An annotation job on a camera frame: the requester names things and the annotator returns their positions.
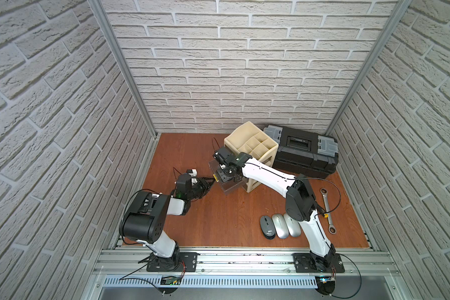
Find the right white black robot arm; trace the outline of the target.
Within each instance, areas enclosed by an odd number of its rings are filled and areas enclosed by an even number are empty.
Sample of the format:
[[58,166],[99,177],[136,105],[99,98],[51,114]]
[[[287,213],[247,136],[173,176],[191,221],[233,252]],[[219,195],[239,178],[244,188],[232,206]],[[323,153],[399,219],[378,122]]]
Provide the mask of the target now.
[[278,192],[286,200],[286,213],[299,223],[309,242],[310,253],[315,263],[330,267],[336,250],[327,238],[318,215],[326,214],[316,201],[316,196],[303,175],[295,176],[278,171],[258,161],[250,154],[232,153],[227,147],[214,152],[213,158],[219,164],[217,176],[227,183],[249,178]]

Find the clear drawer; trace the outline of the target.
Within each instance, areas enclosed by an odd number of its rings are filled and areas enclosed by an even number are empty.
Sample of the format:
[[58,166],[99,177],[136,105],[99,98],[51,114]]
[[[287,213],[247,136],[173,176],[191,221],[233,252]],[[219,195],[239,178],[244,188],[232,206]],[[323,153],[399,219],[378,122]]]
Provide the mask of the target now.
[[224,172],[221,169],[219,163],[215,160],[212,160],[208,162],[208,165],[212,171],[214,180],[219,184],[225,195],[228,195],[242,187],[246,187],[248,179],[246,179],[245,177],[241,177],[240,179],[234,177],[230,181],[224,182],[221,177],[224,175]]

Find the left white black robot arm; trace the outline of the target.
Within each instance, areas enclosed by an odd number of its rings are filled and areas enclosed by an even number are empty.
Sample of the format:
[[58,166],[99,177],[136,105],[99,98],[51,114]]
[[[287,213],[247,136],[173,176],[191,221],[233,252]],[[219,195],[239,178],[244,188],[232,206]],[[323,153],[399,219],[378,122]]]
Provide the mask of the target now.
[[151,250],[149,262],[174,270],[182,261],[178,243],[164,231],[166,217],[186,215],[191,203],[206,196],[215,182],[214,177],[197,177],[192,169],[178,176],[169,194],[150,189],[136,192],[119,225],[121,237]]

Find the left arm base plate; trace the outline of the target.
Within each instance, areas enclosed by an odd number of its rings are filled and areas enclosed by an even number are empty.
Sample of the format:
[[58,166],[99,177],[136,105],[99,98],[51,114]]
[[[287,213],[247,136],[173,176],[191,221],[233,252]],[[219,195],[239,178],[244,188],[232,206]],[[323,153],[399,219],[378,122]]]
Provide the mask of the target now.
[[197,252],[180,252],[172,257],[152,256],[147,264],[147,272],[186,272],[194,273],[199,254]]

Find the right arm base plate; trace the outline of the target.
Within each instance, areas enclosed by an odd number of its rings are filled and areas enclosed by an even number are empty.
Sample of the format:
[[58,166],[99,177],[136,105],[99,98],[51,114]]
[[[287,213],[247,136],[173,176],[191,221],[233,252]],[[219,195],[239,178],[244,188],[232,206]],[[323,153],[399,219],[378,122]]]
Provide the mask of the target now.
[[337,253],[328,257],[320,257],[311,252],[299,252],[293,253],[292,258],[297,273],[345,272],[341,256]]

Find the silver computer mouse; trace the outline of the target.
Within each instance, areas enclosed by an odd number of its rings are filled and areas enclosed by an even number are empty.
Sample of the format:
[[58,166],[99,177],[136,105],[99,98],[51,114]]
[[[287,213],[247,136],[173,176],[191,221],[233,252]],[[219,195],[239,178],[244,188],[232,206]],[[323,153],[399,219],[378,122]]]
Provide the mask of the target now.
[[299,222],[293,219],[288,213],[284,213],[283,218],[285,220],[289,235],[294,238],[301,236],[302,231]]
[[282,214],[274,214],[271,219],[275,227],[276,236],[280,239],[287,238],[290,232],[284,216]]

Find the beige drawer organizer cabinet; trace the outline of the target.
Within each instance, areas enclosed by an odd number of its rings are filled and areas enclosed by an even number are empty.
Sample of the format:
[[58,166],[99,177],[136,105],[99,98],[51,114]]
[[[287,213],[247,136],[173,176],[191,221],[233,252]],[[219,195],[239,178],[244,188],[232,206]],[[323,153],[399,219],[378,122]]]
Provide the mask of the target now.
[[278,152],[278,143],[274,139],[248,121],[226,137],[224,145],[232,154],[229,158],[231,166],[221,163],[224,182],[246,180],[247,192],[262,184],[285,196],[283,175],[272,168]]

